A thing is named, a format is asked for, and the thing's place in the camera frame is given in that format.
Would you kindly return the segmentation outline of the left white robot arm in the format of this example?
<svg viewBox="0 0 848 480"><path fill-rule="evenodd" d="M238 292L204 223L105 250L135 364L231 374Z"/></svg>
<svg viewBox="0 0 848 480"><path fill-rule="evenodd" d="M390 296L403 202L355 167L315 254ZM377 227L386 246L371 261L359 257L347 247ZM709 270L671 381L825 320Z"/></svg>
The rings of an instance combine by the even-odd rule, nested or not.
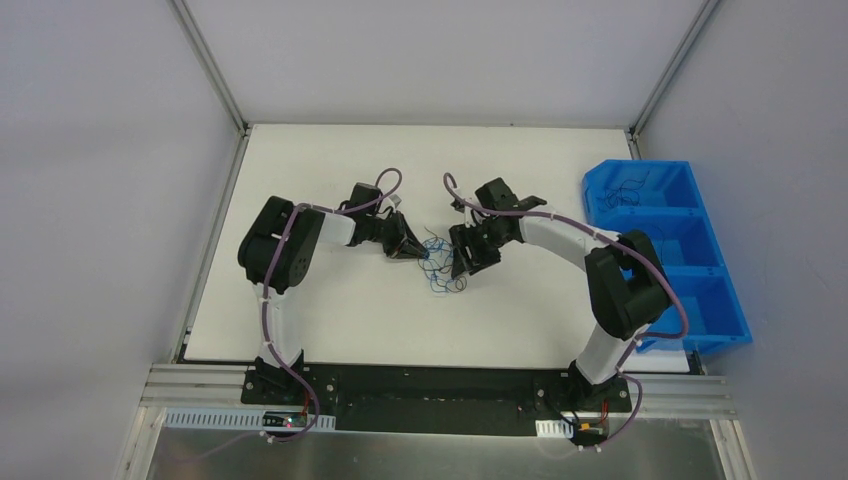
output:
<svg viewBox="0 0 848 480"><path fill-rule="evenodd" d="M285 295L305 280L320 244L381 246L390 260L428 257L395 203L377 186L359 182L338 209L269 197L241 241L237 262L253 285L260 308L258 370L271 373L266 389L281 404L297 402L305 390L298 362L304 348L298 322L284 312Z"/></svg>

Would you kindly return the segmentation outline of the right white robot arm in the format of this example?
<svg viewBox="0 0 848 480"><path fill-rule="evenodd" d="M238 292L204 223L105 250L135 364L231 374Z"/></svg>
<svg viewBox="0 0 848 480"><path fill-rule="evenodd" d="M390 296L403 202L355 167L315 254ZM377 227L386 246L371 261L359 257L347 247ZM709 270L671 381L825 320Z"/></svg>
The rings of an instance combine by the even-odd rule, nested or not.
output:
<svg viewBox="0 0 848 480"><path fill-rule="evenodd" d="M443 183L452 207L466 220L449 230L454 248L452 276L475 275L501 260L501 248L519 242L543 249L586 276L595 327L571 362L560 396L583 410L607 397L620 368L676 298L648 236L602 230L567 217L537 196L518 198L502 178L478 188L476 198L459 194L451 174Z"/></svg>

